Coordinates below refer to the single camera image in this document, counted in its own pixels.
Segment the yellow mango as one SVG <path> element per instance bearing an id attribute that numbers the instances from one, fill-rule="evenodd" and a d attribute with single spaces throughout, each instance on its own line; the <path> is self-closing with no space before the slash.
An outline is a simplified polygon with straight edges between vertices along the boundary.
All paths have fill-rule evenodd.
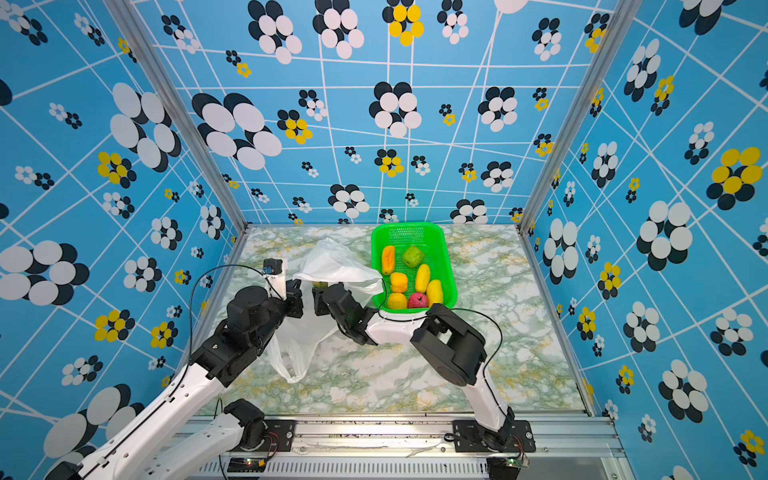
<path id="1" fill-rule="evenodd" d="M 431 280 L 426 288 L 426 296 L 429 307 L 433 306 L 434 304 L 443 304 L 444 291 L 442 282 L 437 279 Z"/>

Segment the green fruit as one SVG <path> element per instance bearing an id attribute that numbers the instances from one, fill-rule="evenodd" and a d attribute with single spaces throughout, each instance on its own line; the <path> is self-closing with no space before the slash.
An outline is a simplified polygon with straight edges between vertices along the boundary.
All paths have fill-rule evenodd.
<path id="1" fill-rule="evenodd" d="M 402 254 L 403 263 L 409 268 L 418 268 L 424 261 L 425 254 L 417 246 L 409 246 Z"/>

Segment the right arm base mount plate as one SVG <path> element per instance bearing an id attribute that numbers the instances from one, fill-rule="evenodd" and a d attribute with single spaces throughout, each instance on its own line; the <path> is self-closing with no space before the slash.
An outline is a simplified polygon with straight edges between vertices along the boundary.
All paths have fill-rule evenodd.
<path id="1" fill-rule="evenodd" d="M 455 420 L 450 434 L 459 453 L 528 454 L 537 450 L 531 425 L 525 420 L 506 422 L 500 431 L 482 427 L 475 420 Z"/>

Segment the white plastic bag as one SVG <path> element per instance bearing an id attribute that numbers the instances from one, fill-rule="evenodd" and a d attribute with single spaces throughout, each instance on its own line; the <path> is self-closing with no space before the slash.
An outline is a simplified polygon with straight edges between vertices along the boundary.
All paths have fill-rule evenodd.
<path id="1" fill-rule="evenodd" d="M 351 292 L 354 300 L 367 305 L 383 288 L 376 270 L 330 238 L 319 241 L 300 259 L 293 277 L 301 282 L 302 313 L 297 318 L 285 318 L 267 352 L 277 374 L 289 383 L 298 383 L 308 373 L 318 345 L 338 331 L 321 298 L 322 291 L 340 284 Z"/>

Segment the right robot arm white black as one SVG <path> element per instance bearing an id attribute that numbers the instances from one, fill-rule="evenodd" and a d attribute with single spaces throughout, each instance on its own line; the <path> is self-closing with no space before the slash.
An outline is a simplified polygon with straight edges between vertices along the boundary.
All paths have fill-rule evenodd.
<path id="1" fill-rule="evenodd" d="M 485 337 L 454 310 L 436 303 L 424 312 L 386 317 L 353 297 L 341 283 L 312 289 L 316 312 L 329 315 L 340 332 L 359 345 L 410 345 L 469 401 L 480 441 L 491 451 L 521 450 L 514 411 L 502 399 L 488 370 Z"/>

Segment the yellow banana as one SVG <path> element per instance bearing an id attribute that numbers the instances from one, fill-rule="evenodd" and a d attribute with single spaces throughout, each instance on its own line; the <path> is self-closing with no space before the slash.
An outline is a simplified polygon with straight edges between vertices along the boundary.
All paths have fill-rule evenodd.
<path id="1" fill-rule="evenodd" d="M 417 293 L 426 293 L 431 281 L 431 269 L 426 263 L 422 263 L 416 273 L 414 290 Z"/>

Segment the red dragon fruit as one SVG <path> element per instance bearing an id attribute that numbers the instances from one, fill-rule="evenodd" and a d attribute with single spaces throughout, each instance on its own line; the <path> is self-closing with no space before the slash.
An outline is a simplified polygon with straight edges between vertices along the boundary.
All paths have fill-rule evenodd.
<path id="1" fill-rule="evenodd" d="M 407 301 L 408 309 L 425 309 L 429 307 L 429 300 L 426 294 L 416 292 L 413 293 Z"/>

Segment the yellow lemon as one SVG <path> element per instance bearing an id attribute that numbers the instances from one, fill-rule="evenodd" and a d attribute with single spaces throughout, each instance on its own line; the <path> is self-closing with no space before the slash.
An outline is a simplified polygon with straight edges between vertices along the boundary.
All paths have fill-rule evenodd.
<path id="1" fill-rule="evenodd" d="M 408 298 L 404 293 L 394 292 L 388 296 L 386 305 L 389 310 L 404 310 L 408 307 Z"/>

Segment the orange round fruit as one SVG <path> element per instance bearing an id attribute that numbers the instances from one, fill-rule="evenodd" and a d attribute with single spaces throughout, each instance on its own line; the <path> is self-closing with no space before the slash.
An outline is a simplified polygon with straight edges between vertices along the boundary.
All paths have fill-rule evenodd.
<path id="1" fill-rule="evenodd" d="M 405 293 L 408 290 L 409 278 L 406 274 L 393 272 L 389 276 L 390 288 L 394 293 Z"/>

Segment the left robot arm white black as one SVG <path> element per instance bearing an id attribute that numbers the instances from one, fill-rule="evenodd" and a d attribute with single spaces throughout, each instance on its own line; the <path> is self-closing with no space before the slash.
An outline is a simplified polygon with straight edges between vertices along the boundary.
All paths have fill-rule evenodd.
<path id="1" fill-rule="evenodd" d="M 287 317 L 303 313 L 301 283 L 278 277 L 277 292 L 241 289 L 227 316 L 191 355 L 178 378 L 99 448 L 64 456 L 50 479 L 185 479 L 210 459 L 233 449 L 273 456 L 281 438 L 247 400 L 225 406 L 207 426 L 173 447 L 168 441 L 202 406 L 218 396 L 266 349 Z"/>

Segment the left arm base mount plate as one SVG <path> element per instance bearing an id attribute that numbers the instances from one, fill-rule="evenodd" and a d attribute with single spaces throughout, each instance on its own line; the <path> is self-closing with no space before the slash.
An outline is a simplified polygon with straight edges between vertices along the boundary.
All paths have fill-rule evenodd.
<path id="1" fill-rule="evenodd" d="M 255 450 L 264 453 L 289 452 L 296 436 L 296 426 L 295 420 L 267 418 L 264 421 L 262 439 Z"/>

